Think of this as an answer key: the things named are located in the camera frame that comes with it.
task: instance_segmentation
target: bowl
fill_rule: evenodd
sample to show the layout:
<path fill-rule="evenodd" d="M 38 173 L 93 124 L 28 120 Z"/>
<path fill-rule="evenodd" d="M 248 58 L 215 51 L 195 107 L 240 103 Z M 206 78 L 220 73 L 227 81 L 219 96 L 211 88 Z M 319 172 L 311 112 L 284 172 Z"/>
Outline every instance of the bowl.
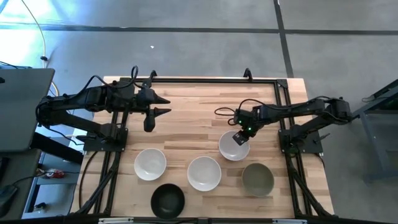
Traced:
<path fill-rule="evenodd" d="M 221 155 L 231 161 L 240 161 L 244 159 L 250 151 L 248 142 L 243 143 L 241 146 L 235 142 L 232 136 L 236 133 L 237 131 L 227 131 L 218 141 L 218 149 L 220 150 Z"/>
<path fill-rule="evenodd" d="M 181 188 L 174 184 L 158 187 L 150 199 L 150 207 L 156 217 L 170 220 L 179 216 L 184 209 L 185 197 Z"/>
<path fill-rule="evenodd" d="M 242 173 L 243 187 L 253 196 L 264 197 L 274 188 L 274 175 L 263 164 L 253 163 L 244 168 Z"/>
<path fill-rule="evenodd" d="M 158 149 L 145 149 L 136 157 L 134 170 L 142 180 L 158 179 L 166 170 L 166 157 Z"/>
<path fill-rule="evenodd" d="M 188 181 L 194 189 L 202 192 L 213 190 L 220 180 L 221 168 L 214 159 L 201 156 L 189 164 Z"/>

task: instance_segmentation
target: white bowl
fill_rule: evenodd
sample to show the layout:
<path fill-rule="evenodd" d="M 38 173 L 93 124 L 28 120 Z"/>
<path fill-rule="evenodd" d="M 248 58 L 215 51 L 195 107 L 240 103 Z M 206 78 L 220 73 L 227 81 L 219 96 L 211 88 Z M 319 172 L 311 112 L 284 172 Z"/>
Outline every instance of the white bowl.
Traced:
<path fill-rule="evenodd" d="M 220 153 L 231 161 L 240 161 L 244 159 L 250 151 L 248 142 L 243 143 L 241 146 L 235 142 L 232 136 L 236 133 L 237 131 L 227 131 L 218 141 Z"/>
<path fill-rule="evenodd" d="M 221 168 L 217 161 L 201 156 L 194 159 L 188 167 L 188 181 L 194 189 L 202 192 L 213 190 L 220 183 Z"/>
<path fill-rule="evenodd" d="M 158 149 L 145 149 L 136 157 L 134 170 L 142 180 L 158 179 L 166 170 L 166 157 Z"/>

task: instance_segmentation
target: white cable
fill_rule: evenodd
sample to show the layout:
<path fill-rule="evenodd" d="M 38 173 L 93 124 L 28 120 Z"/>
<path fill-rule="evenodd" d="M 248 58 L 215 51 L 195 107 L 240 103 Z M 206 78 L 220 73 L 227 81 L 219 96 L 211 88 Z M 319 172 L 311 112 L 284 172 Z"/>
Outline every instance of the white cable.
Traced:
<path fill-rule="evenodd" d="M 29 7 L 27 7 L 27 4 L 24 2 L 24 0 L 21 0 L 21 1 L 25 5 L 26 9 L 29 11 L 30 15 L 32 16 L 33 20 L 35 21 L 37 27 L 40 30 L 40 34 L 42 35 L 42 39 L 43 39 L 43 56 L 45 57 L 45 39 L 44 39 L 42 28 L 39 25 L 39 23 L 37 22 L 35 16 L 33 16 L 33 13 L 30 11 Z M 42 60 L 42 61 L 43 61 L 43 68 L 46 68 L 44 60 Z M 59 96 L 59 92 L 58 92 L 58 88 L 57 88 L 56 84 L 54 82 L 51 82 L 51 85 L 54 87 L 55 96 Z"/>

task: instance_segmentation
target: red object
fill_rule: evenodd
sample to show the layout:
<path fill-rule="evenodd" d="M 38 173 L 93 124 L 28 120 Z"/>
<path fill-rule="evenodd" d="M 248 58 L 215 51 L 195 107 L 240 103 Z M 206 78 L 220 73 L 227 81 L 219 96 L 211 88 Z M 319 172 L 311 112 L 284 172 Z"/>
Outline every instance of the red object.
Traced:
<path fill-rule="evenodd" d="M 49 169 L 46 173 L 48 178 L 63 178 L 65 173 L 58 169 Z"/>

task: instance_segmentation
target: black bowl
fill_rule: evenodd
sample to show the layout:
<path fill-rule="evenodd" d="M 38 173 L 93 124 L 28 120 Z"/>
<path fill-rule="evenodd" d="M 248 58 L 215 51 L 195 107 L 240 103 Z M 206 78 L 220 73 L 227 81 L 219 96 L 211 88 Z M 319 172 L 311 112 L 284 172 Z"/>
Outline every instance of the black bowl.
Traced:
<path fill-rule="evenodd" d="M 185 197 L 181 188 L 174 184 L 158 187 L 150 199 L 150 207 L 156 217 L 170 220 L 179 216 L 184 209 Z"/>

